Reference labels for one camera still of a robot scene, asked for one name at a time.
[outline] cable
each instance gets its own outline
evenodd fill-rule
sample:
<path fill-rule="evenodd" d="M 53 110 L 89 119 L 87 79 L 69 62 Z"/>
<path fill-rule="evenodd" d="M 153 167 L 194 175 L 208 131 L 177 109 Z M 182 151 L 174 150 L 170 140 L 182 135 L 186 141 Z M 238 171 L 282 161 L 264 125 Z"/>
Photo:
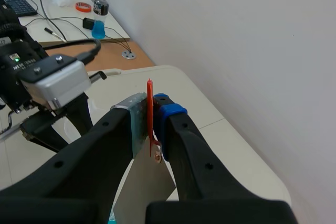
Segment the cable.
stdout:
<path fill-rule="evenodd" d="M 12 114 L 14 113 L 13 110 L 11 110 L 8 113 L 8 127 L 0 131 L 0 135 L 4 134 L 6 131 L 8 131 L 12 127 Z"/>
<path fill-rule="evenodd" d="M 105 26 L 105 28 L 106 28 L 106 29 L 110 29 L 110 30 L 113 30 L 113 31 L 115 31 L 115 33 L 116 33 L 116 34 L 118 34 L 118 35 L 119 35 L 121 38 L 123 38 L 123 39 L 124 39 L 124 41 L 126 42 L 126 44 L 127 44 L 128 48 L 129 48 L 129 51 L 130 51 L 130 52 L 132 52 L 132 50 L 131 50 L 131 47 L 130 47 L 130 45 L 128 45 L 128 42 L 127 42 L 127 40 L 126 40 L 124 37 L 122 37 L 122 36 L 120 35 L 120 33 L 118 33 L 118 32 L 117 32 L 116 30 L 114 30 L 113 28 L 106 27 L 106 26 Z"/>
<path fill-rule="evenodd" d="M 48 18 L 48 15 L 46 14 L 46 11 L 44 10 L 44 7 L 43 7 L 43 3 L 42 3 L 42 0 L 40 0 L 40 3 L 41 3 L 41 8 L 42 8 L 42 11 L 43 11 L 43 13 L 44 13 L 44 15 L 45 15 L 45 17 L 46 17 L 46 19 L 50 22 L 50 23 L 52 23 L 53 24 L 53 26 L 55 26 L 56 27 L 56 29 L 61 33 L 61 35 L 63 36 L 63 38 L 65 39 L 65 40 L 67 40 L 67 38 L 65 37 L 65 35 L 62 33 L 62 31 L 58 28 L 58 26 L 56 26 L 55 25 L 55 23 L 54 22 L 52 22 L 51 21 L 51 19 L 50 18 Z"/>
<path fill-rule="evenodd" d="M 118 41 L 117 39 L 113 39 L 113 40 L 115 40 L 115 41 L 110 41 L 110 40 L 106 40 L 106 39 L 103 39 L 102 41 L 110 42 L 110 43 L 116 43 L 116 44 L 122 46 L 123 48 L 125 48 L 128 52 L 132 52 L 132 51 L 131 51 L 131 48 L 130 48 L 129 46 L 128 46 L 128 47 L 125 46 L 125 44 L 123 44 L 122 42 Z"/>
<path fill-rule="evenodd" d="M 101 49 L 101 43 L 97 39 L 76 40 L 76 41 L 71 41 L 71 42 L 58 44 L 54 46 L 44 47 L 43 49 L 50 50 L 50 49 L 69 47 L 69 46 L 74 46 L 74 45 L 82 45 L 82 44 L 87 44 L 87 43 L 92 43 L 92 42 L 96 44 L 96 46 L 93 49 L 87 52 L 81 52 L 80 54 L 76 55 L 77 60 L 83 62 L 84 65 L 86 65 L 94 60 L 95 56 L 98 54 L 99 50 Z"/>
<path fill-rule="evenodd" d="M 46 19 L 45 17 L 43 17 L 41 14 L 38 13 L 38 15 L 40 15 L 42 18 L 35 18 L 32 21 L 30 21 L 28 24 L 25 25 L 25 27 L 27 27 L 28 25 L 30 25 L 32 22 L 36 21 L 36 20 L 42 20 L 42 19 Z M 63 18 L 76 18 L 76 19 L 80 19 L 83 20 L 82 18 L 79 17 L 59 17 L 59 18 L 51 18 L 51 20 L 59 20 L 59 21 L 65 21 L 68 22 L 69 24 L 71 24 L 72 26 L 74 26 L 77 30 L 79 30 L 86 38 L 89 39 L 89 37 L 77 26 L 75 26 L 73 23 L 71 23 L 68 20 L 65 20 Z M 125 42 L 127 43 L 126 39 L 124 37 L 122 37 L 116 30 L 114 30 L 121 38 L 123 38 L 125 40 Z M 123 48 L 125 48 L 128 52 L 132 52 L 131 47 L 129 46 L 129 44 L 127 43 L 127 46 L 125 44 L 123 44 L 122 42 L 118 41 L 117 39 L 111 38 L 109 36 L 106 36 L 109 39 L 113 39 L 114 41 L 109 41 L 109 40 L 101 40 L 101 41 L 105 41 L 105 42 L 109 42 L 109 43 L 116 43 L 120 46 L 122 46 Z"/>
<path fill-rule="evenodd" d="M 30 0 L 30 1 L 32 1 L 34 3 L 34 5 L 36 5 L 35 11 L 38 11 L 38 5 L 35 3 L 35 1 L 34 0 Z"/>
<path fill-rule="evenodd" d="M 70 41 L 62 44 L 57 44 L 57 45 L 52 45 L 48 47 L 44 47 L 44 50 L 51 50 L 51 49 L 56 49 L 56 48 L 62 48 L 62 47 L 70 47 L 70 46 L 75 46 L 75 45 L 82 45 L 82 44 L 87 44 L 87 43 L 95 43 L 96 48 L 98 48 L 98 51 L 100 50 L 100 42 L 97 39 L 81 39 L 81 40 L 75 40 L 75 41 Z"/>

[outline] white paper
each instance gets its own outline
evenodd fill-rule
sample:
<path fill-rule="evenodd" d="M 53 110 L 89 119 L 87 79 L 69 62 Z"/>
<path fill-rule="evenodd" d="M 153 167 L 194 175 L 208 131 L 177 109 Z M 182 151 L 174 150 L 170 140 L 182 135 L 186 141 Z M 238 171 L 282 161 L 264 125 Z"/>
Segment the white paper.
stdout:
<path fill-rule="evenodd" d="M 144 224 L 149 203 L 167 200 L 175 190 L 174 181 L 164 161 L 155 161 L 155 151 L 149 157 L 149 140 L 134 159 L 130 172 L 121 189 L 114 215 L 117 224 Z"/>

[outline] white table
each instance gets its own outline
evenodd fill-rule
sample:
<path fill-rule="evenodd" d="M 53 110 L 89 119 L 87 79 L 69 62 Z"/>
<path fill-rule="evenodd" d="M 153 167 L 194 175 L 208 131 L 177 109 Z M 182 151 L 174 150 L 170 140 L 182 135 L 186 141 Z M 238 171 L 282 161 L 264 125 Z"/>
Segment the white table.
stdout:
<path fill-rule="evenodd" d="M 26 0 L 28 3 L 31 4 L 33 8 L 35 8 L 34 3 L 32 3 L 30 0 Z M 43 11 L 40 5 L 39 0 L 33 0 L 38 5 L 38 13 L 43 15 Z M 59 18 L 59 17 L 78 17 L 78 18 L 92 18 L 93 17 L 93 11 L 90 13 L 82 13 L 75 9 L 75 3 L 76 2 L 85 2 L 90 4 L 93 7 L 93 2 L 91 0 L 70 0 L 70 6 L 65 7 L 59 7 L 55 4 L 53 4 L 52 0 L 42 0 L 43 6 L 45 8 L 45 11 L 49 18 Z M 35 18 L 41 18 L 40 16 L 29 16 L 29 17 L 21 17 L 19 18 L 22 25 L 28 24 L 30 21 L 32 21 Z M 69 22 L 73 23 L 75 26 L 77 26 L 81 31 L 83 31 L 87 36 L 92 38 L 91 31 L 84 29 L 82 27 L 82 21 L 75 18 L 65 18 L 65 20 L 68 20 Z M 78 39 L 85 39 L 86 37 L 74 26 L 71 24 L 59 21 L 59 20 L 53 20 L 54 23 L 61 29 L 61 31 L 66 36 L 67 40 L 78 40 Z M 108 14 L 107 20 L 106 20 L 106 26 L 115 29 L 122 37 L 129 39 L 128 34 L 121 28 L 121 26 L 118 24 L 118 22 L 112 17 L 111 14 Z M 50 22 L 46 20 L 36 20 L 32 22 L 30 25 L 27 26 L 29 34 L 38 42 L 60 42 L 57 38 L 54 36 L 48 34 L 44 31 L 44 28 L 48 27 L 49 29 L 56 32 L 58 35 L 60 35 L 59 31 L 52 25 Z M 121 36 L 119 36 L 117 33 L 115 33 L 113 30 L 106 29 L 106 35 L 109 37 L 112 37 L 114 39 L 121 39 Z"/>
<path fill-rule="evenodd" d="M 115 70 L 105 71 L 107 75 Z M 86 94 L 91 117 L 96 123 L 112 105 L 137 92 L 146 92 L 146 82 L 153 80 L 154 94 L 165 93 L 185 107 L 204 139 L 232 175 L 247 189 L 267 199 L 279 199 L 291 205 L 287 188 L 258 154 L 209 102 L 196 85 L 179 69 L 171 66 L 121 71 L 107 80 L 97 81 Z M 7 125 L 8 108 L 0 111 L 3 126 Z M 27 114 L 13 116 L 13 124 Z M 61 136 L 73 141 L 79 133 L 67 119 L 54 125 Z M 53 152 L 26 141 L 17 132 L 0 143 L 0 187 L 23 179 L 54 155 Z M 170 199 L 177 199 L 175 191 Z"/>

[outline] black screw hole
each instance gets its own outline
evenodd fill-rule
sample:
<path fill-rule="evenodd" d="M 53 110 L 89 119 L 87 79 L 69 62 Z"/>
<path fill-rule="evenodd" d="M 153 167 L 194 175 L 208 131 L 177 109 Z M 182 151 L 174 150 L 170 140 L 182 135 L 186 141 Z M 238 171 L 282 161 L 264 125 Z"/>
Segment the black screw hole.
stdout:
<path fill-rule="evenodd" d="M 54 167 L 55 168 L 61 168 L 63 166 L 64 162 L 63 161 L 57 161 L 55 164 L 54 164 Z"/>
<path fill-rule="evenodd" d="M 213 164 L 207 163 L 205 164 L 205 169 L 212 170 L 214 168 Z"/>

